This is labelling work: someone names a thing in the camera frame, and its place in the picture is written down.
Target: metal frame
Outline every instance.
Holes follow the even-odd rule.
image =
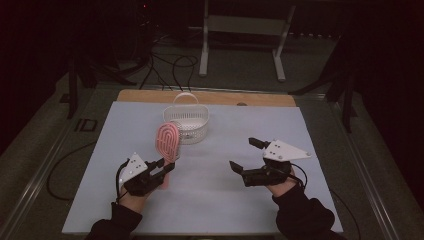
[[[272,57],[274,59],[277,80],[284,82],[286,80],[286,76],[281,62],[281,52],[283,51],[284,43],[289,33],[295,9],[296,6],[290,7],[286,20],[218,16],[209,15],[209,0],[205,0],[203,47],[200,58],[199,75],[201,77],[206,77],[208,72],[209,31],[276,35],[280,36],[280,43],[278,47],[272,51]]]

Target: floor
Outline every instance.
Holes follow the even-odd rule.
[[[229,43],[229,39],[234,39],[219,35],[211,42],[208,75],[199,77],[199,64],[195,64],[201,53],[198,34],[193,31],[194,37],[188,43],[170,38],[158,42],[152,51],[157,72],[151,72],[143,89],[163,85],[165,90],[178,91],[178,82],[184,90],[287,94],[318,79],[336,44],[332,40],[289,36],[282,54],[287,80],[281,83],[276,80],[269,45],[240,39]],[[192,57],[175,63],[181,55]],[[0,157],[0,239],[83,239],[83,236],[61,234],[72,204],[70,198],[77,191],[94,147],[92,143],[101,132],[110,104],[121,89],[139,88],[149,69],[128,76],[128,80],[137,83],[134,86],[123,86],[102,76],[98,76],[101,80],[95,89],[80,86],[79,108],[73,119],[66,119],[67,104],[59,103],[67,93],[67,75],[58,82],[56,93]],[[348,239],[423,239],[423,213],[362,105],[361,96],[354,95],[356,116],[351,119],[353,132],[347,134],[340,123],[339,105],[325,101],[327,88],[322,86],[295,96],[295,100],[304,115],[329,188],[334,192],[343,235]],[[75,131],[78,119],[95,119],[98,125],[93,132]],[[55,195],[65,200],[54,198],[46,183]],[[284,239],[281,235],[145,236],[142,239],[250,238]]]

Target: human hand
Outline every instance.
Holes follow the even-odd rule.
[[[121,198],[119,199],[119,205],[124,206],[136,213],[140,213],[144,209],[144,205],[146,204],[147,198],[150,196],[152,192],[139,197],[131,195],[124,186],[121,187]]]
[[[295,176],[293,168],[291,168],[290,174]],[[274,197],[280,197],[286,192],[288,192],[290,189],[292,189],[294,186],[296,186],[296,184],[298,184],[298,182],[295,179],[288,177],[285,182],[277,185],[269,185],[266,186],[266,188],[271,191]]]

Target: clear plastic basket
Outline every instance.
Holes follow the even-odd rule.
[[[194,98],[196,104],[176,104],[182,96]],[[163,119],[165,122],[175,122],[179,127],[181,144],[195,144],[206,137],[209,110],[205,105],[199,104],[199,100],[192,93],[183,92],[175,97],[172,106],[163,111]]]

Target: pink brush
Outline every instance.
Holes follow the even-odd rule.
[[[156,135],[156,150],[165,160],[164,165],[175,162],[179,157],[180,132],[178,126],[173,122],[162,124]],[[168,188],[169,173],[165,175],[162,189]]]

